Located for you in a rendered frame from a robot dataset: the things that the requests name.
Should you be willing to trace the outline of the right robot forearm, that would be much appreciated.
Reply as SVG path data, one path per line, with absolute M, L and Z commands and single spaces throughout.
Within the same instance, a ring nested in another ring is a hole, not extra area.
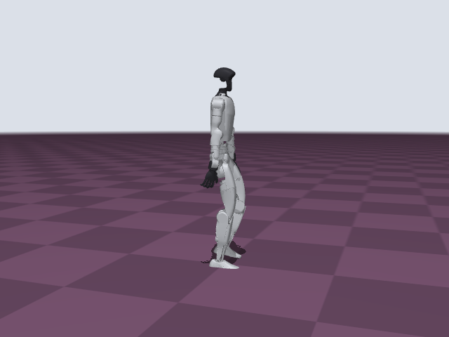
M 210 139 L 210 160 L 212 161 L 211 168 L 214 169 L 216 169 L 219 165 L 221 136 L 222 132 L 220 130 L 214 130 Z

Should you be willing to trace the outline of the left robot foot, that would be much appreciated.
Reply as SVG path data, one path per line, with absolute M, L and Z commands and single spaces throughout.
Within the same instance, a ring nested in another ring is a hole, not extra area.
M 217 253 L 217 247 L 215 247 L 213 252 Z M 241 258 L 241 255 L 238 254 L 237 252 L 233 251 L 230 247 L 229 247 L 229 249 L 226 249 L 225 255 L 226 256 L 230 256 L 230 257 L 234 257 L 234 258 Z

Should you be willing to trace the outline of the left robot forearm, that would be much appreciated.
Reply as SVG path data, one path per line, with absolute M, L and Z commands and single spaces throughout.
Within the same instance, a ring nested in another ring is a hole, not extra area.
M 232 139 L 230 141 L 226 141 L 226 144 L 228 143 L 227 146 L 227 151 L 229 153 L 229 156 L 234 159 L 234 153 L 235 153 L 235 147 L 234 147 L 234 134 L 232 135 Z

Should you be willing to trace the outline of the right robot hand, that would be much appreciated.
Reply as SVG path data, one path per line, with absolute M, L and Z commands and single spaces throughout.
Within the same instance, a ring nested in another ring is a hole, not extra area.
M 207 174 L 206 174 L 206 177 L 205 177 L 205 180 L 204 180 L 204 182 L 201 184 L 201 186 L 204 186 L 204 187 L 206 187 L 206 188 L 209 188 L 209 187 L 213 187 L 214 186 L 214 183 L 217 183 L 218 182 L 218 177 L 217 177 L 217 169 L 218 169 L 218 167 L 217 168 L 211 168 L 211 166 L 212 166 L 212 161 L 210 160 L 210 162 L 209 162 L 209 166 L 208 166 L 208 168 L 210 169 L 209 170 L 209 172 L 207 172 Z M 210 182 L 209 182 L 210 181 Z M 212 184 L 211 184 L 212 183 Z

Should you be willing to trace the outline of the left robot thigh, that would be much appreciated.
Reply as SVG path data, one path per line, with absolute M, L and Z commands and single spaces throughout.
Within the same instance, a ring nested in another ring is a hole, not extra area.
M 231 157 L 229 157 L 229 167 L 232 170 L 232 174 L 236 185 L 236 206 L 234 212 L 240 213 L 244 210 L 245 207 L 245 200 L 246 200 L 245 186 L 243 183 L 242 175 Z

